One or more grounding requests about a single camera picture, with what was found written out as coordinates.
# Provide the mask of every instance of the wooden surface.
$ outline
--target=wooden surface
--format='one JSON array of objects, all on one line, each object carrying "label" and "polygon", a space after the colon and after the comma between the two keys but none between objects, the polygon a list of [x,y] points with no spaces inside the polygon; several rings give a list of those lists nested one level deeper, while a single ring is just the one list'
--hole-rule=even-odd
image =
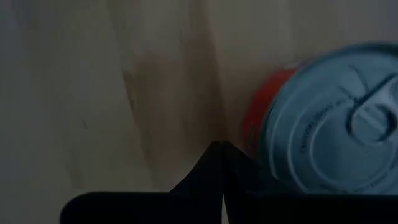
[{"label": "wooden surface", "polygon": [[[210,141],[243,147],[242,117],[267,74],[347,44],[398,41],[397,6],[1,1],[1,114],[24,123],[2,126],[0,221],[54,223],[68,198],[91,190],[171,189]],[[29,97],[11,98],[19,93]]]}]

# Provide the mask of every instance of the light wooden table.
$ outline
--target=light wooden table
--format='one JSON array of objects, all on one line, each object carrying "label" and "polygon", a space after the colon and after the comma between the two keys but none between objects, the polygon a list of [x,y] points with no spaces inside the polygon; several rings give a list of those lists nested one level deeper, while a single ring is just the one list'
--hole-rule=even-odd
[{"label": "light wooden table", "polygon": [[210,141],[243,146],[242,117],[271,71],[398,41],[394,0],[0,6],[2,223],[54,223],[68,198],[91,190],[169,190]]}]

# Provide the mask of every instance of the black object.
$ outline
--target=black object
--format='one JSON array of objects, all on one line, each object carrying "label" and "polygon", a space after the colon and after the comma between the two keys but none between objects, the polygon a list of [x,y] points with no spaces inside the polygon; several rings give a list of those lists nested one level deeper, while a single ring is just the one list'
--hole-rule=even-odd
[{"label": "black object", "polygon": [[192,171],[168,193],[97,192],[68,202],[61,224],[397,223],[398,197],[303,195],[267,175],[226,141],[213,142]]}]

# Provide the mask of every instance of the pull tab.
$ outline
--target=pull tab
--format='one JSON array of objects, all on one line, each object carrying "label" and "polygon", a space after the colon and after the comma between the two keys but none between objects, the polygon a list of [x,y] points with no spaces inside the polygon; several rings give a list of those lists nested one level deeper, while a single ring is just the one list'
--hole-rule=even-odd
[{"label": "pull tab", "polygon": [[351,135],[365,145],[397,142],[398,77],[390,77],[353,112]]}]

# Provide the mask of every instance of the can lid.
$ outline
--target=can lid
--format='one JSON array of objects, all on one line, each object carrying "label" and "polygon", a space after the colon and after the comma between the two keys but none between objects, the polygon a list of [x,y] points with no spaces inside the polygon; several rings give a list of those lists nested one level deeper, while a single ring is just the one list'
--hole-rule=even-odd
[{"label": "can lid", "polygon": [[301,69],[266,120],[260,160],[310,193],[398,193],[398,47],[362,44]]}]

